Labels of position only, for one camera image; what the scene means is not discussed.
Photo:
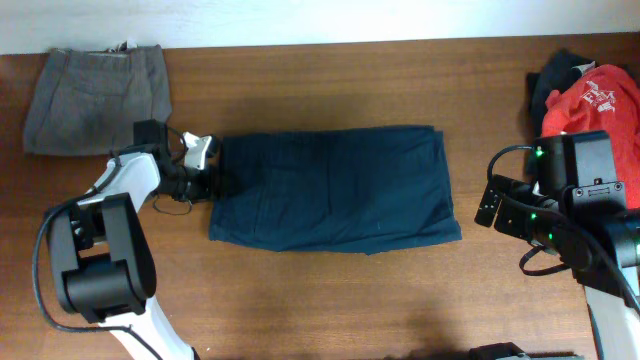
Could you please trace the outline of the navy blue shorts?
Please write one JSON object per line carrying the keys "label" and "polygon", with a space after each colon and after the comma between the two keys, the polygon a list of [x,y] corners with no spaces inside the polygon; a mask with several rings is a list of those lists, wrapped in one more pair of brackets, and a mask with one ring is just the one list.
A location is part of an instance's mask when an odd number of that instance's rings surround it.
{"label": "navy blue shorts", "polygon": [[442,132],[405,125],[222,142],[211,240],[372,255],[461,239]]}

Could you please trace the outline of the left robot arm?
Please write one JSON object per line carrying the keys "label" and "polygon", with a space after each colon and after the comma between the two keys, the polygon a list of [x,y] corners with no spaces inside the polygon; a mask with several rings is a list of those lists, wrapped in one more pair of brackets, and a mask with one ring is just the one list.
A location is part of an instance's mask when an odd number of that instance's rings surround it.
{"label": "left robot arm", "polygon": [[45,320],[69,333],[109,333],[134,359],[195,359],[156,298],[157,275],[138,212],[160,185],[152,154],[117,155],[84,194],[47,211],[37,243],[48,248],[61,308],[84,326]]}

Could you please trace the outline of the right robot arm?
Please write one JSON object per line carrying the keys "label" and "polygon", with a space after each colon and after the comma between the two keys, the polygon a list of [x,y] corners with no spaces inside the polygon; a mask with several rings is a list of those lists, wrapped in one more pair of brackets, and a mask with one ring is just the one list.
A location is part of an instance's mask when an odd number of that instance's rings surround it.
{"label": "right robot arm", "polygon": [[475,221],[530,245],[519,260],[523,274],[571,271],[601,356],[638,358],[639,213],[627,209],[615,174],[547,173],[535,185],[490,174]]}

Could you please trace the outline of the folded grey shorts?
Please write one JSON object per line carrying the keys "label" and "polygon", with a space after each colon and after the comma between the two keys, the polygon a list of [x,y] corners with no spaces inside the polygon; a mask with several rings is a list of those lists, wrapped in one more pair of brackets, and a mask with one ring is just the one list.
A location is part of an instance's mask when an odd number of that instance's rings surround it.
{"label": "folded grey shorts", "polygon": [[115,52],[54,49],[36,83],[22,143],[29,154],[94,156],[133,143],[138,121],[172,113],[161,46]]}

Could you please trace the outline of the red printed t-shirt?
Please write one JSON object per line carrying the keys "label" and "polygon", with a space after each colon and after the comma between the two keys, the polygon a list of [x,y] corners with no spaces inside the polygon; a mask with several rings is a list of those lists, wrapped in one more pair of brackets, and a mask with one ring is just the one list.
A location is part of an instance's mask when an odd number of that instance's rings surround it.
{"label": "red printed t-shirt", "polygon": [[544,137],[604,130],[608,133],[627,206],[639,207],[639,88],[614,65],[601,65],[568,90],[553,90],[545,101]]}

